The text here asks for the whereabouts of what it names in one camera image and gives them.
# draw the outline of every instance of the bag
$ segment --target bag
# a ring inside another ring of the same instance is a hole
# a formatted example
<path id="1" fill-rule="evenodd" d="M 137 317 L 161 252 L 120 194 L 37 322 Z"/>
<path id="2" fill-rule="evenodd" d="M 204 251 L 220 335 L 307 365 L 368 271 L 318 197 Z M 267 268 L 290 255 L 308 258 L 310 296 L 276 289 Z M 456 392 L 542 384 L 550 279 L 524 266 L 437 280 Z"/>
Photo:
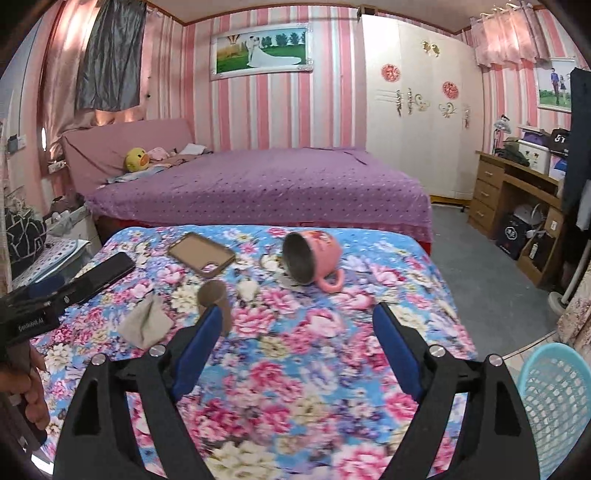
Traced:
<path id="1" fill-rule="evenodd" d="M 513 260 L 519 258 L 519 254 L 527 243 L 526 233 L 531 226 L 515 215 L 508 213 L 496 233 L 496 246 L 509 255 Z"/>
<path id="2" fill-rule="evenodd" d="M 32 217 L 23 217 L 4 209 L 6 239 L 12 277 L 17 278 L 41 255 L 47 231 L 45 224 Z"/>
<path id="3" fill-rule="evenodd" d="M 550 136 L 549 148 L 551 151 L 568 155 L 569 154 L 570 131 L 564 128 L 555 128 Z"/>

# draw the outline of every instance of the curtain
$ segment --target curtain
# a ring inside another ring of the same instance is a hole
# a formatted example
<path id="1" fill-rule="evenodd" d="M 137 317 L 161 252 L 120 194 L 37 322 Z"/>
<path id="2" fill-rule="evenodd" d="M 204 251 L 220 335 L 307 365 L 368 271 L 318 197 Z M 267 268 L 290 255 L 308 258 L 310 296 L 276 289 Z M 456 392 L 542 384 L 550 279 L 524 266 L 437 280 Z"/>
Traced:
<path id="1" fill-rule="evenodd" d="M 139 106 L 117 113 L 74 108 L 78 72 L 99 13 L 97 3 L 98 0 L 67 0 L 48 47 L 43 73 L 43 127 L 52 160 L 62 154 L 60 137 L 63 132 L 145 117 L 155 12 L 148 15 L 144 31 Z"/>
<path id="2" fill-rule="evenodd" d="M 490 17 L 471 20 L 476 62 L 485 67 L 506 62 L 548 59 L 550 53 L 540 22 L 531 5 L 521 2 L 518 9 L 498 11 Z"/>
<path id="3" fill-rule="evenodd" d="M 43 126 L 51 159 L 61 154 L 63 132 L 91 127 L 92 110 L 74 112 L 76 79 L 95 22 L 97 0 L 68 0 L 51 39 L 44 66 Z"/>
<path id="4" fill-rule="evenodd" d="M 76 109 L 120 112 L 139 105 L 146 4 L 105 0 L 78 74 Z"/>

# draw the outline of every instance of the pink striped wallpaper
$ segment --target pink striped wallpaper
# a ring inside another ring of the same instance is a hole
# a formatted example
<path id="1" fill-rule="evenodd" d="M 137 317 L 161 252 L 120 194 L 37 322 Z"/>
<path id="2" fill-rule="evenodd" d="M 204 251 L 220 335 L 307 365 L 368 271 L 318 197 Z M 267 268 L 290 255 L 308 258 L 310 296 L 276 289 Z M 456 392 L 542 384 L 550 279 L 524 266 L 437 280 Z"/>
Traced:
<path id="1" fill-rule="evenodd" d="M 288 22 L 310 23 L 313 72 L 209 80 L 212 35 Z M 356 10 L 346 7 L 263 8 L 184 28 L 161 17 L 147 118 L 186 118 L 196 142 L 214 150 L 365 145 L 356 28 Z"/>
<path id="2" fill-rule="evenodd" d="M 579 67 L 587 67 L 579 49 L 574 45 L 564 28 L 548 10 L 536 10 L 542 31 L 548 42 L 550 56 L 575 57 Z M 469 32 L 463 39 L 469 43 Z M 537 108 L 534 65 L 507 64 L 503 67 L 483 70 L 485 99 L 485 142 L 484 148 L 492 148 L 492 124 L 504 113 L 511 119 L 513 134 L 517 125 L 529 123 L 535 127 L 552 131 L 554 128 L 570 128 L 570 114 L 541 110 Z"/>

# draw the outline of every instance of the pink curtain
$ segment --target pink curtain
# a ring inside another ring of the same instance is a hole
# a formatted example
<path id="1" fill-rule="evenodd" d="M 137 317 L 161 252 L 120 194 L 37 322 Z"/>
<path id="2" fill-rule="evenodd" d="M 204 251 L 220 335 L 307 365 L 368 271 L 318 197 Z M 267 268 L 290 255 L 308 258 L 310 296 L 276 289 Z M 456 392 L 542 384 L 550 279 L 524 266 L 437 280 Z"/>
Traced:
<path id="1" fill-rule="evenodd" d="M 520 63 L 548 59 L 548 45 L 531 6 L 497 12 L 482 19 L 472 18 L 476 62 L 485 67 L 505 62 Z"/>
<path id="2" fill-rule="evenodd" d="M 145 116 L 145 100 L 152 54 L 155 13 L 148 14 L 142 51 L 141 103 L 125 112 L 75 111 L 76 80 L 86 45 L 99 12 L 99 0 L 67 0 L 49 46 L 44 71 L 43 126 L 52 160 L 61 154 L 63 132 L 114 122 L 132 122 Z"/>

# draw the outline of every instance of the blue laundry basket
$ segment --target blue laundry basket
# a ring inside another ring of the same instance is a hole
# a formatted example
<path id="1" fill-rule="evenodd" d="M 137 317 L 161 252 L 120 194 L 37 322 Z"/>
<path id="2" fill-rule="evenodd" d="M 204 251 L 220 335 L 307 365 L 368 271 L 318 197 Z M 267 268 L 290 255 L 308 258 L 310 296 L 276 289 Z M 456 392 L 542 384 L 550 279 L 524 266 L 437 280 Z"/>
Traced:
<path id="1" fill-rule="evenodd" d="M 591 419 L 591 369 L 562 343 L 536 350 L 519 374 L 525 406 L 546 480 L 569 454 Z"/>

